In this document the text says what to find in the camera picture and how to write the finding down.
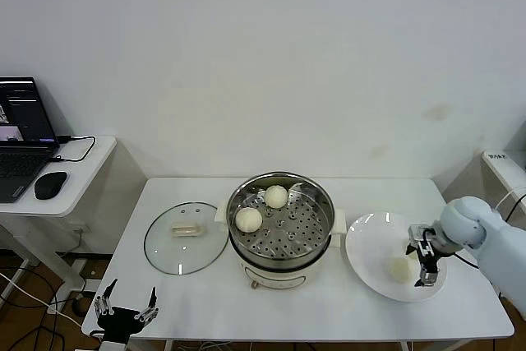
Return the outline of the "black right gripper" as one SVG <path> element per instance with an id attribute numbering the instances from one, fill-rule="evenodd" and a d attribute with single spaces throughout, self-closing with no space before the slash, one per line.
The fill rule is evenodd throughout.
<path id="1" fill-rule="evenodd" d="M 416 288 L 432 287 L 438 279 L 438 261 L 441 259 L 441 254 L 433 244 L 435 239 L 435 234 L 421 234 L 416 238 L 417 247 L 409 244 L 406 248 L 406 256 L 418 255 L 421 271 L 414 284 Z"/>

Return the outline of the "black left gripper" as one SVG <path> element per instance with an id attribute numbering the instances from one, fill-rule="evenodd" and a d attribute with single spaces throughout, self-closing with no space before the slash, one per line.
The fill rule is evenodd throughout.
<path id="1" fill-rule="evenodd" d="M 158 315 L 156 287 L 150 294 L 148 306 L 141 312 L 124 307 L 112 307 L 111 293 L 118 282 L 113 282 L 106 287 L 104 292 L 94 300 L 95 314 L 99 315 L 97 323 L 104 331 L 103 342 L 127 343 L 131 335 L 140 333 L 144 322 L 152 322 Z"/>

